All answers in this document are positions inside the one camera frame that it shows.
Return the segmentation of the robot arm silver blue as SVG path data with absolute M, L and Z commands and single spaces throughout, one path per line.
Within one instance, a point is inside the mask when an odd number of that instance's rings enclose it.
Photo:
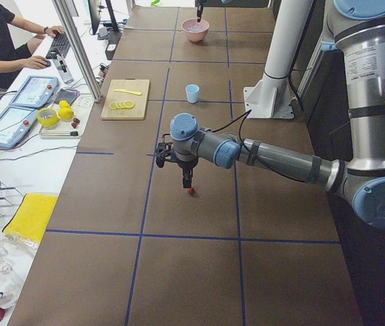
M 159 143 L 156 163 L 177 164 L 191 187 L 199 159 L 221 168 L 235 162 L 288 179 L 323 186 L 345 199 L 367 225 L 385 230 L 385 1 L 327 1 L 320 46 L 340 50 L 348 93 L 352 159 L 328 161 L 288 149 L 218 134 L 188 113 L 174 116 L 170 142 Z
M 197 22 L 201 22 L 202 20 L 202 14 L 204 11 L 204 7 L 206 6 L 207 0 L 195 0 L 195 7 L 196 7 L 196 20 Z M 222 4 L 228 4 L 232 2 L 232 0 L 220 0 Z

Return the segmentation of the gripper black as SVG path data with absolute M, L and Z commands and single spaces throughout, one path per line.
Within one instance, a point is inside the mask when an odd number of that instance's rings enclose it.
M 183 187 L 188 188 L 192 187 L 192 171 L 195 166 L 198 165 L 198 159 L 195 158 L 194 160 L 190 161 L 181 161 L 178 163 L 178 166 L 183 171 Z

